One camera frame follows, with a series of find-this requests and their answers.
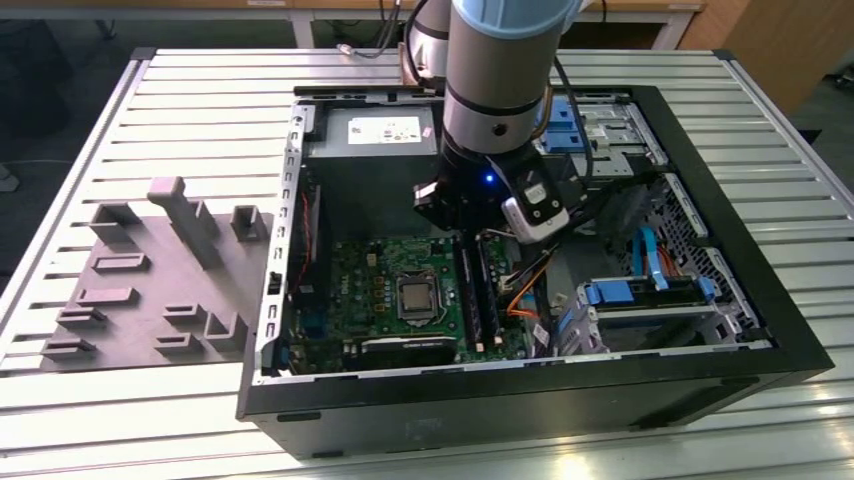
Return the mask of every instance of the aluminum extrusion table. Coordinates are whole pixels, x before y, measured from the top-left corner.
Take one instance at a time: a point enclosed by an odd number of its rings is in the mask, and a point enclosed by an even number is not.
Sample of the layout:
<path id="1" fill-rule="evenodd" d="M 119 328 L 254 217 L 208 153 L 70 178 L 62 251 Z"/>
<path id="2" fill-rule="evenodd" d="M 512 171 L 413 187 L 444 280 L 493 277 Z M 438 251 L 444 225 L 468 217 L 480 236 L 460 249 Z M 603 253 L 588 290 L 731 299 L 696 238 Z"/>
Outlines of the aluminum extrusion table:
<path id="1" fill-rule="evenodd" d="M 368 61 L 326 50 L 160 50 L 127 64 L 0 299 L 0 476 L 849 478 L 851 195 L 735 61 L 652 51 L 564 52 L 561 61 L 577 84 L 661 88 L 833 370 L 677 429 L 306 464 L 233 419 L 237 363 L 39 374 L 38 351 L 94 243 L 95 203 L 157 214 L 144 202 L 149 178 L 182 175 L 212 213 L 249 201 L 272 213 L 293 86 L 398 79 L 394 53 Z"/>

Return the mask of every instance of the floor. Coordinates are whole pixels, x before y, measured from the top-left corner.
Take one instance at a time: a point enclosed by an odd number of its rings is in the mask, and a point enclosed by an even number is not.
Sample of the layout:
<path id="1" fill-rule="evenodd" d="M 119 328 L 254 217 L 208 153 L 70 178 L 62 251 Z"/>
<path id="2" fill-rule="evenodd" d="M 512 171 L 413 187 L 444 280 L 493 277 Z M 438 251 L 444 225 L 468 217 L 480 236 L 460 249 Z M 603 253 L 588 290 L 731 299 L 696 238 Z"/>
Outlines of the floor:
<path id="1" fill-rule="evenodd" d="M 49 22 L 65 56 L 74 67 L 73 78 L 59 85 L 71 117 L 65 128 L 43 138 L 11 138 L 0 128 L 0 162 L 21 181 L 14 193 L 0 194 L 0 292 L 26 249 L 55 191 L 127 56 L 137 46 L 169 48 L 292 48 L 289 26 L 278 21 L 117 22 L 117 36 L 102 41 L 94 24 L 83 21 Z M 341 41 L 368 43 L 376 22 L 353 27 L 314 22 L 317 46 Z M 821 83 L 793 115 L 800 129 L 821 129 L 815 149 L 854 189 L 854 90 L 839 91 Z"/>

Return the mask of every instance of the wooden desk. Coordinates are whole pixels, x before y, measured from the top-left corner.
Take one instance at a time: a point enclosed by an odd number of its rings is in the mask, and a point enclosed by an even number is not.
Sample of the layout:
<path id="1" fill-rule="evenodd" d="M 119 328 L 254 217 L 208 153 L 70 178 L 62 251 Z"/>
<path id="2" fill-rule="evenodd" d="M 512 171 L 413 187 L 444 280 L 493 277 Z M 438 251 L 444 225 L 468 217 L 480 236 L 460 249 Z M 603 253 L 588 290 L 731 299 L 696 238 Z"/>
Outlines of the wooden desk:
<path id="1" fill-rule="evenodd" d="M 776 106 L 791 114 L 854 46 L 851 19 L 851 0 L 715 0 L 679 47 L 729 50 Z"/>
<path id="2" fill-rule="evenodd" d="M 390 8 L 393 0 L 382 0 Z M 416 0 L 402 0 L 405 19 Z M 608 0 L 607 21 L 660 24 L 656 50 L 672 50 L 705 0 Z M 293 25 L 296 46 L 313 48 L 313 20 L 377 20 L 377 0 L 0 0 L 0 18 L 74 20 L 246 20 L 284 19 Z M 601 21 L 601 3 L 577 22 Z"/>
<path id="3" fill-rule="evenodd" d="M 313 48 L 313 20 L 376 20 L 378 0 L 290 0 L 290 21 L 298 48 Z M 393 0 L 382 0 L 389 9 Z M 402 0 L 400 18 L 408 17 L 416 0 Z M 652 49 L 673 50 L 693 14 L 703 10 L 705 0 L 607 0 L 607 21 L 611 23 L 655 23 L 661 25 Z M 601 2 L 593 2 L 576 22 L 601 21 Z"/>

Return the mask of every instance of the workbench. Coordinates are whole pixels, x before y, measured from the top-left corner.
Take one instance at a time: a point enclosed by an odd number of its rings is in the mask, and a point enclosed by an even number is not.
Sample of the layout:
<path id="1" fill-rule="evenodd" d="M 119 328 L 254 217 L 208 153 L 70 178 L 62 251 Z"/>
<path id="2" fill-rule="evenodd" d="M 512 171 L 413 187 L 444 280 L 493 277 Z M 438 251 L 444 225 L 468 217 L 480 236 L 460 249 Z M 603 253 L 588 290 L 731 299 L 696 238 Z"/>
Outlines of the workbench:
<path id="1" fill-rule="evenodd" d="M 579 85 L 661 89 L 835 369 L 681 428 L 304 464 L 233 419 L 238 363 L 38 373 L 94 244 L 86 221 L 97 203 L 126 201 L 138 215 L 161 215 L 144 201 L 149 179 L 181 175 L 212 213 L 249 201 L 272 213 L 293 87 L 394 84 L 400 76 L 396 53 L 362 60 L 330 50 L 160 50 L 126 66 L 0 298 L 0 476 L 848 477 L 851 194 L 737 62 L 685 51 L 572 51 L 560 59 Z"/>
<path id="2" fill-rule="evenodd" d="M 388 9 L 393 0 L 382 0 Z M 675 50 L 704 0 L 608 0 L 607 21 L 652 23 L 661 29 L 652 48 Z M 404 0 L 400 20 L 414 1 Z M 313 48 L 314 20 L 376 20 L 376 0 L 0 0 L 0 18 L 55 20 L 288 20 L 298 48 Z M 601 21 L 601 4 L 593 3 L 576 22 Z"/>

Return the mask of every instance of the gray base plate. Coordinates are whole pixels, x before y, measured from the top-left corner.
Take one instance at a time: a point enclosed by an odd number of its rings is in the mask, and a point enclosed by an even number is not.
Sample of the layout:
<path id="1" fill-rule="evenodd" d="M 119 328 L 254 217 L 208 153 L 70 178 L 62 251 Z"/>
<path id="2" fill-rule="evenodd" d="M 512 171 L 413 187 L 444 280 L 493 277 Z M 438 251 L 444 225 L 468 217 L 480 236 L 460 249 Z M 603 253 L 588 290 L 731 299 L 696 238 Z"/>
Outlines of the gray base plate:
<path id="1" fill-rule="evenodd" d="M 230 321 L 234 313 L 238 313 L 244 322 L 253 322 L 257 318 L 268 239 L 238 243 L 228 223 L 229 215 L 213 215 L 213 219 L 220 232 L 213 244 L 224 265 L 208 271 L 201 270 L 166 217 L 139 217 L 139 225 L 125 227 L 134 245 L 121 244 L 110 248 L 98 240 L 65 308 L 81 307 L 74 299 L 82 289 L 131 287 L 138 292 L 138 299 L 130 305 L 95 307 L 106 317 L 101 328 L 74 328 L 71 332 L 57 326 L 50 342 L 78 338 L 97 350 L 75 358 L 69 356 L 51 360 L 43 357 L 42 371 L 105 370 L 242 359 L 240 350 L 217 351 L 204 339 L 204 320 L 173 325 L 162 317 L 166 305 L 184 304 L 200 305 L 221 322 Z M 264 223 L 272 225 L 272 215 L 264 215 Z M 150 262 L 146 271 L 97 273 L 91 269 L 97 259 L 103 256 L 138 252 L 146 255 Z M 196 347 L 196 351 L 164 355 L 154 350 L 157 337 L 181 333 L 190 333 L 198 340 L 200 348 Z"/>

